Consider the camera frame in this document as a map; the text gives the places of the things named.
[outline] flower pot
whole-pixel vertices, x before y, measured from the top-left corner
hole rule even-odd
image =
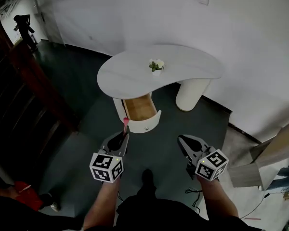
[[[161,70],[155,70],[154,72],[152,72],[152,74],[154,76],[160,76],[161,72],[162,72]]]

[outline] curved tabletop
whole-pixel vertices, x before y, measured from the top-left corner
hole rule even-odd
[[[149,68],[151,58],[165,63],[158,77]],[[223,70],[216,58],[203,51],[178,45],[153,45],[110,58],[100,68],[97,83],[110,97],[132,99],[186,79],[218,79]]]

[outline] red cloth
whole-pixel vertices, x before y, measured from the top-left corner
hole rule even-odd
[[[15,189],[19,192],[20,196],[16,198],[17,201],[25,204],[31,209],[38,211],[39,208],[43,205],[43,202],[40,200],[38,194],[34,191],[33,188],[28,187],[29,184],[23,181],[15,181]]]

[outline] pink brush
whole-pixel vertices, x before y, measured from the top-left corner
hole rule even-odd
[[[123,123],[124,123],[124,130],[123,130],[123,135],[126,134],[126,129],[127,129],[127,125],[129,123],[129,119],[126,117],[123,119]]]

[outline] dark green floor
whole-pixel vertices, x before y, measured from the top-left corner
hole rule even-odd
[[[123,129],[112,99],[100,91],[96,81],[98,69],[108,57],[61,45],[54,47],[45,41],[39,44],[35,56],[60,94],[83,117],[80,133],[70,136],[49,160],[39,191],[50,191],[60,199],[62,211],[58,214],[82,216],[101,186],[89,170],[92,154],[107,136]],[[184,191],[188,187],[199,189],[200,185],[185,171],[187,161],[177,145],[177,136],[192,134],[221,148],[229,114],[202,99],[191,112],[182,112],[175,104],[178,89],[175,83],[153,92],[154,104],[162,111],[158,126],[148,133],[131,133],[120,186],[122,198],[137,193],[142,171],[150,168],[157,197],[187,206],[195,200],[195,194]],[[49,208],[43,212],[55,215]]]

